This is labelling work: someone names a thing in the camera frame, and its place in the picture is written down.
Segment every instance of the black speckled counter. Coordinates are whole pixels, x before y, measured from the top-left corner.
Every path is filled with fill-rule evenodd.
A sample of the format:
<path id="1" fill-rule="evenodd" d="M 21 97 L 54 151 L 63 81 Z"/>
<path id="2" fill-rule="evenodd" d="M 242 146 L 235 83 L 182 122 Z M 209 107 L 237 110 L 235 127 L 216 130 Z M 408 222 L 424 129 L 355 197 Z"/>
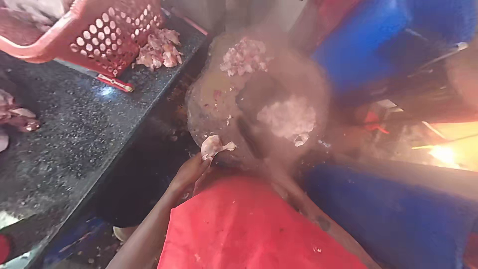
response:
<path id="1" fill-rule="evenodd" d="M 133 93 L 107 86 L 56 62 L 29 64 L 0 52 L 0 70 L 16 84 L 26 108 L 39 116 L 40 130 L 11 134 L 0 153 L 0 212 L 19 219 L 49 214 L 35 234 L 49 241 L 87 196 L 130 141 L 152 106 L 187 64 L 206 37 L 183 20 L 167 28 L 179 32 L 182 65 L 151 72 L 144 66 L 126 71 Z"/>

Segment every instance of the basket hole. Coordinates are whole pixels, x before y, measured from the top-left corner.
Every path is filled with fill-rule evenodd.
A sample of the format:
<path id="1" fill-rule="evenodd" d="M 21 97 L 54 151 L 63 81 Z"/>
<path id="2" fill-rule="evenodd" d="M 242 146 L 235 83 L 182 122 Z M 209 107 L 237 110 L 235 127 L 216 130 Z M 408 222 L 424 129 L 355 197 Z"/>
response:
<path id="1" fill-rule="evenodd" d="M 97 32 L 98 32 L 98 30 L 97 30 L 96 26 L 90 25 L 90 33 L 96 34 Z"/>
<path id="2" fill-rule="evenodd" d="M 78 51 L 80 50 L 80 48 L 78 47 L 77 44 L 71 44 L 71 45 L 70 45 L 70 49 L 71 49 L 71 51 L 73 51 L 73 52 L 78 52 Z"/>
<path id="3" fill-rule="evenodd" d="M 98 28 L 103 28 L 103 21 L 100 20 L 100 19 L 96 19 L 96 26 L 97 26 Z"/>
<path id="4" fill-rule="evenodd" d="M 101 18 L 103 19 L 104 22 L 109 22 L 109 16 L 108 16 L 108 14 L 103 13 L 103 14 L 101 15 Z"/>
<path id="5" fill-rule="evenodd" d="M 83 46 L 83 45 L 85 44 L 85 41 L 83 40 L 83 38 L 78 37 L 78 38 L 76 39 L 76 43 L 77 43 L 78 45 L 80 45 L 80 46 Z"/>
<path id="6" fill-rule="evenodd" d="M 90 34 L 88 31 L 84 31 L 84 32 L 83 32 L 83 37 L 84 37 L 85 39 L 90 39 L 90 38 L 91 38 L 91 34 Z"/>

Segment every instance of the chopped chicken meat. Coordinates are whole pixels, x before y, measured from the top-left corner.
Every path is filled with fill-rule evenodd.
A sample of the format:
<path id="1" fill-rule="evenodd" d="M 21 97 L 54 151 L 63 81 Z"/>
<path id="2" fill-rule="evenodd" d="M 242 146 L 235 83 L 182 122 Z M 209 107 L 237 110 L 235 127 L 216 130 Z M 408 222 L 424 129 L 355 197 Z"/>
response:
<path id="1" fill-rule="evenodd" d="M 212 160 L 217 153 L 224 150 L 233 151 L 236 147 L 237 146 L 234 142 L 229 142 L 223 146 L 219 135 L 211 135 L 206 138 L 201 145 L 201 156 L 203 157 L 203 160 Z"/>
<path id="2" fill-rule="evenodd" d="M 148 36 L 148 43 L 140 49 L 136 63 L 145 65 L 151 70 L 165 67 L 175 67 L 182 64 L 182 53 L 174 45 L 181 45 L 179 33 L 175 30 L 158 29 Z"/>
<path id="3" fill-rule="evenodd" d="M 22 132 L 30 132 L 40 128 L 35 118 L 33 112 L 19 107 L 11 94 L 0 89 L 0 124 L 8 123 Z"/>
<path id="4" fill-rule="evenodd" d="M 305 97 L 293 95 L 284 102 L 265 106 L 257 114 L 257 120 L 269 126 L 274 135 L 302 146 L 314 129 L 315 110 L 307 104 Z"/>
<path id="5" fill-rule="evenodd" d="M 223 63 L 219 66 L 221 71 L 226 71 L 228 76 L 245 73 L 253 73 L 257 70 L 267 72 L 267 63 L 272 60 L 265 57 L 266 45 L 262 41 L 243 37 L 239 43 L 230 48 L 223 57 Z"/>
<path id="6" fill-rule="evenodd" d="M 66 14 L 72 3 L 73 0 L 0 0 L 0 8 L 10 10 L 10 16 L 33 23 L 46 32 Z"/>

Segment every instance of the red cloth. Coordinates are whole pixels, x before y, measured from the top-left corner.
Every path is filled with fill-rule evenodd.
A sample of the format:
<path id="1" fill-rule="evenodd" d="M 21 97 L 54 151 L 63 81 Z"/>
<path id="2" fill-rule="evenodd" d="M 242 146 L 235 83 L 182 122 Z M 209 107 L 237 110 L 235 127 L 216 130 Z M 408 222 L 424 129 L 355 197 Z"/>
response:
<path id="1" fill-rule="evenodd" d="M 171 210 L 158 269 L 364 269 L 259 179 L 221 179 Z"/>

